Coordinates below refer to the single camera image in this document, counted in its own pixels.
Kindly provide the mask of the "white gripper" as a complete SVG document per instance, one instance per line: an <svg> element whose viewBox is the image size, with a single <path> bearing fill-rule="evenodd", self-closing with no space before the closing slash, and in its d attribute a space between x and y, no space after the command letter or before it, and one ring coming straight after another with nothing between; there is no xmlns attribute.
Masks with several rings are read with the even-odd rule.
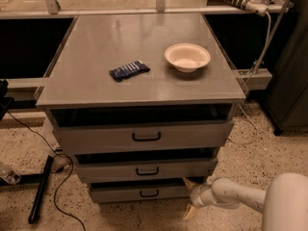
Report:
<svg viewBox="0 0 308 231"><path fill-rule="evenodd" d="M213 204L213 193L210 185L197 185L194 181L187 177L183 177L186 187L191 192L191 202L186 208L184 219L191 219L195 214L195 208L203 208Z"/></svg>

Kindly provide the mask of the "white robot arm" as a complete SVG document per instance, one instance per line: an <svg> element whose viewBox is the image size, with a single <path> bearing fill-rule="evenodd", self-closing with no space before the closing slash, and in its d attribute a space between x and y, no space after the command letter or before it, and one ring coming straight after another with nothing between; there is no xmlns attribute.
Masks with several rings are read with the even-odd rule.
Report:
<svg viewBox="0 0 308 231"><path fill-rule="evenodd" d="M236 209L241 204L261 213L262 231L308 231L308 177L283 173L275 177L263 191L218 178L212 184L197 184L184 178L191 191L185 219L199 209L217 206Z"/></svg>

